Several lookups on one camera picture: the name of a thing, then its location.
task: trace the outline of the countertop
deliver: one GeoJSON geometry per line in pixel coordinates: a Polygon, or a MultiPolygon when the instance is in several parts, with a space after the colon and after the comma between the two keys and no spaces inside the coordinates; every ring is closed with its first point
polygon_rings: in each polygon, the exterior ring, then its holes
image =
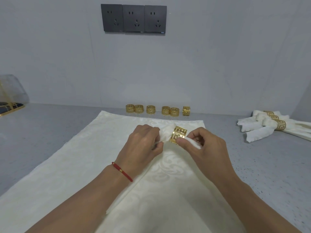
{"type": "Polygon", "coordinates": [[[203,120],[227,142],[238,176],[267,204],[303,232],[311,232],[311,142],[276,131],[247,143],[236,125],[242,116],[196,114],[168,117],[127,114],[125,109],[27,104],[0,117],[0,195],[48,159],[100,111],[171,120],[203,120]]]}

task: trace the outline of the wall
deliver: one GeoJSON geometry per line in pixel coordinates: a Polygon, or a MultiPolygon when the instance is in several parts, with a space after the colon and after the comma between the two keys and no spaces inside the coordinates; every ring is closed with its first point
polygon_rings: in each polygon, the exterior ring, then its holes
{"type": "Polygon", "coordinates": [[[291,114],[311,80],[311,0],[0,0],[0,31],[36,103],[291,114]],[[167,5],[166,34],[104,33],[101,3],[167,5]]]}
{"type": "Polygon", "coordinates": [[[292,115],[293,119],[311,122],[311,82],[292,115]]]}

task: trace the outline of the napkin ring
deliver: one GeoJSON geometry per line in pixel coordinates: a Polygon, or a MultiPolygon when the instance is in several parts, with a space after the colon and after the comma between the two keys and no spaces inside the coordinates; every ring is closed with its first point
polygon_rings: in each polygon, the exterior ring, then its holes
{"type": "Polygon", "coordinates": [[[277,115],[272,115],[272,114],[270,114],[270,115],[268,115],[272,120],[279,120],[280,118],[277,116],[277,115]]]}
{"type": "Polygon", "coordinates": [[[173,131],[173,133],[172,133],[171,139],[169,141],[172,142],[172,143],[177,144],[176,143],[176,139],[178,137],[185,138],[186,133],[187,133],[187,129],[184,129],[182,127],[176,126],[174,131],[173,131]]]}
{"type": "Polygon", "coordinates": [[[283,131],[286,128],[286,122],[284,120],[275,119],[274,121],[277,122],[276,131],[283,131]]]}
{"type": "Polygon", "coordinates": [[[189,116],[190,115],[190,107],[189,106],[184,106],[184,108],[183,108],[183,115],[184,116],[189,116]]]}
{"type": "Polygon", "coordinates": [[[147,114],[155,114],[156,113],[156,107],[153,105],[148,105],[146,107],[147,114]]]}
{"type": "Polygon", "coordinates": [[[135,112],[135,105],[129,104],[129,105],[126,105],[125,108],[126,108],[127,113],[135,112]]]}
{"type": "Polygon", "coordinates": [[[179,116],[179,109],[178,108],[171,108],[169,111],[169,114],[173,117],[178,117],[179,116]]]}
{"type": "Polygon", "coordinates": [[[144,112],[144,106],[143,105],[135,105],[135,112],[138,114],[141,114],[144,112]]]}
{"type": "Polygon", "coordinates": [[[274,115],[274,112],[273,112],[273,111],[266,111],[266,110],[264,110],[263,112],[266,112],[267,115],[274,115]]]}
{"type": "Polygon", "coordinates": [[[170,107],[168,107],[168,106],[163,106],[162,107],[162,114],[163,115],[169,115],[169,111],[171,110],[171,108],[170,107]]]}

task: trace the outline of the person's right arm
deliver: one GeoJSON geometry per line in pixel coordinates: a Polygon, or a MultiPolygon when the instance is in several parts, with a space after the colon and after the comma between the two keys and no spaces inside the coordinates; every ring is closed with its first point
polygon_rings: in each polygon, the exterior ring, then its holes
{"type": "Polygon", "coordinates": [[[201,172],[219,189],[247,232],[300,232],[239,179],[223,139],[202,127],[193,130],[188,137],[200,143],[202,149],[183,138],[176,139],[177,144],[188,151],[201,172]]]}

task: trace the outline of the red bracelet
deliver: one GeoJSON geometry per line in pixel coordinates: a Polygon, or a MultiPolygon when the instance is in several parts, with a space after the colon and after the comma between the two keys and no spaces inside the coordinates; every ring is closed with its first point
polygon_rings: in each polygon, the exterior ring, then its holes
{"type": "Polygon", "coordinates": [[[126,178],[130,180],[130,182],[133,182],[133,179],[131,179],[131,177],[130,177],[129,175],[127,175],[127,174],[118,166],[118,164],[116,164],[115,162],[112,162],[112,165],[113,165],[118,171],[120,171],[124,176],[126,176],[126,178]]]}

